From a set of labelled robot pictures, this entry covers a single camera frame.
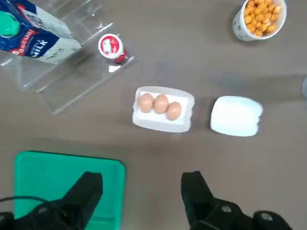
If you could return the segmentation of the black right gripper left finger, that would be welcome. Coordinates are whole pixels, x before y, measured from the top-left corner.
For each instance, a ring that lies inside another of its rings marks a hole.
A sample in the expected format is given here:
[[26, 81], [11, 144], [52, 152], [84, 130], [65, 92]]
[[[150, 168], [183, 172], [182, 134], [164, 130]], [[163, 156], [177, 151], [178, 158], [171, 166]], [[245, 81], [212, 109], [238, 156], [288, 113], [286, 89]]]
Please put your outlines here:
[[61, 198], [47, 201], [22, 195], [2, 198], [35, 200], [41, 202], [28, 214], [15, 218], [11, 212], [0, 213], [2, 230], [84, 230], [103, 194], [103, 177], [98, 172], [84, 172]]

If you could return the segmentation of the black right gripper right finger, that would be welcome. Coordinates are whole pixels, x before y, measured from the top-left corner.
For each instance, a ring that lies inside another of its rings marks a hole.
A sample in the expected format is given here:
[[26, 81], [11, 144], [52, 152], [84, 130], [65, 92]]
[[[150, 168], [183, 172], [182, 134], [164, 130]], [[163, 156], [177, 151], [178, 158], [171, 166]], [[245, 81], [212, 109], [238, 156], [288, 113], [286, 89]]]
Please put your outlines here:
[[252, 217], [240, 207], [213, 196], [199, 171], [181, 176], [181, 196], [191, 230], [290, 230], [279, 214], [256, 211]]

